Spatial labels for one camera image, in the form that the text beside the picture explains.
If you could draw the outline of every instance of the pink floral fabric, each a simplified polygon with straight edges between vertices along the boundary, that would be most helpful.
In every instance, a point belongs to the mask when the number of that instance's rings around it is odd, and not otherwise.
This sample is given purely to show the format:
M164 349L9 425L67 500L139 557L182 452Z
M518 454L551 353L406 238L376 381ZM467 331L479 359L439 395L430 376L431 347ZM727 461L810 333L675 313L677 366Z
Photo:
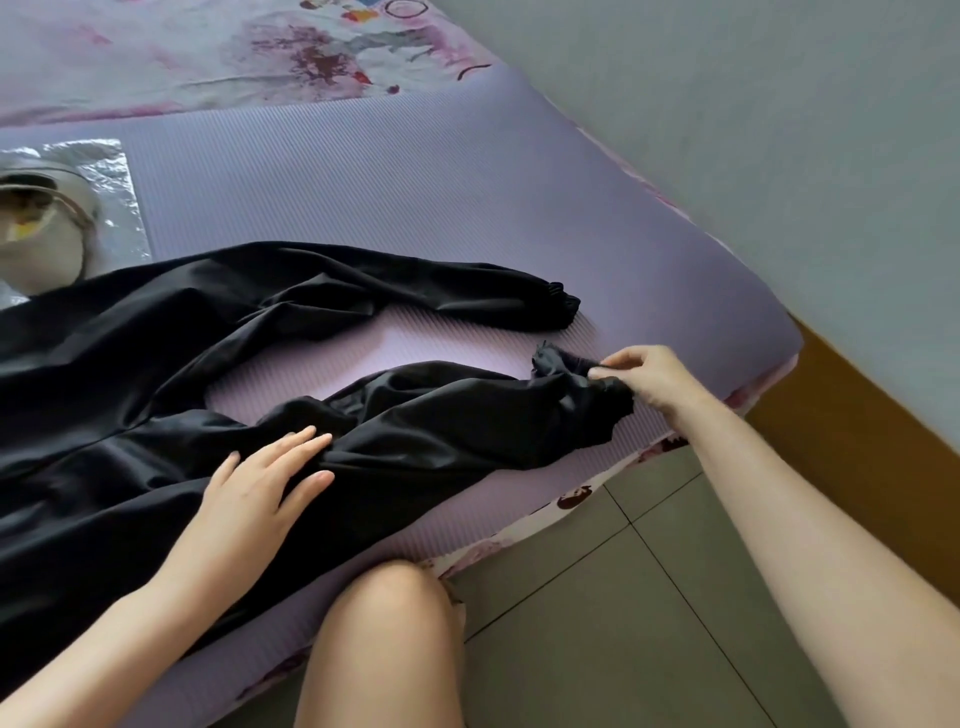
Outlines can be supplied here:
M495 62L432 0L4 3L0 47L0 126L389 95Z

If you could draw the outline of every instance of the purple yoga mat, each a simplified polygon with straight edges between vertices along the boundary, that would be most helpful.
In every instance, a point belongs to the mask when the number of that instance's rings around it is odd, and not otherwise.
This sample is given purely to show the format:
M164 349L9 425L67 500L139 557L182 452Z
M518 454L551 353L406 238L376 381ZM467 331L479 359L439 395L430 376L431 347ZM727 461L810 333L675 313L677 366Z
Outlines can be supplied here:
M471 327L392 307L333 340L274 347L208 393L211 407L238 420L409 361L526 376L546 337L592 357L668 344L720 396L800 349L756 276L504 66L421 94L0 130L0 148L93 137L123 142L156 258L258 239L342 243L506 265L562 281L583 299L559 333ZM489 536L665 430L659 415L638 407L607 445L529 473L494 473L182 660L125 724L206 724L309 638L358 571Z

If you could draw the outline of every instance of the floor tile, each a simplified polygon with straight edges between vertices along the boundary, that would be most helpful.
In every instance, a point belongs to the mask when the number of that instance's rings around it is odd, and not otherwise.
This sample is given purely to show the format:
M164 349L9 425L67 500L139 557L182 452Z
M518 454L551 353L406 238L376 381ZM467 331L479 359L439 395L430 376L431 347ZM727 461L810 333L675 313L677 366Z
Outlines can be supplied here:
M844 725L705 475L635 526L778 728Z
M303 670L258 695L211 728L290 728L297 715Z
M472 728L771 728L632 528L468 642Z
M451 579L467 604L467 634L502 615L628 524L606 489L562 521Z
M701 471L693 448L686 446L627 468L607 481L607 489L623 512L635 521Z

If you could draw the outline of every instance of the thigh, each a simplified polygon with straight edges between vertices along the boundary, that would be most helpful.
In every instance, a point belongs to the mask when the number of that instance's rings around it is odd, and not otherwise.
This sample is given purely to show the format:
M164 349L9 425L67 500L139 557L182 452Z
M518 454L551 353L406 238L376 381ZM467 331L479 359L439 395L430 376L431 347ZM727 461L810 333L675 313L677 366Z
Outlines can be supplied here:
M440 583L393 562L340 595L307 665L296 728L461 728L463 629Z

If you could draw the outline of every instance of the black garment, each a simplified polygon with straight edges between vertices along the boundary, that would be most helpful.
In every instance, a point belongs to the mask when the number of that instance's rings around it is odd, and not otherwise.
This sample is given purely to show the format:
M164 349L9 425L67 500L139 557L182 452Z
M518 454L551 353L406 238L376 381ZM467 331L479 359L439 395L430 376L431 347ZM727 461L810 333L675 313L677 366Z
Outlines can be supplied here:
M316 425L335 440L304 470L336 481L201 644L495 469L608 441L632 411L624 385L588 381L588 362L551 347L529 381L434 361L288 401L254 426L204 408L205 387L268 344L325 339L390 302L521 330L564 328L579 304L492 265L251 243L0 313L0 694L146 582L232 450Z

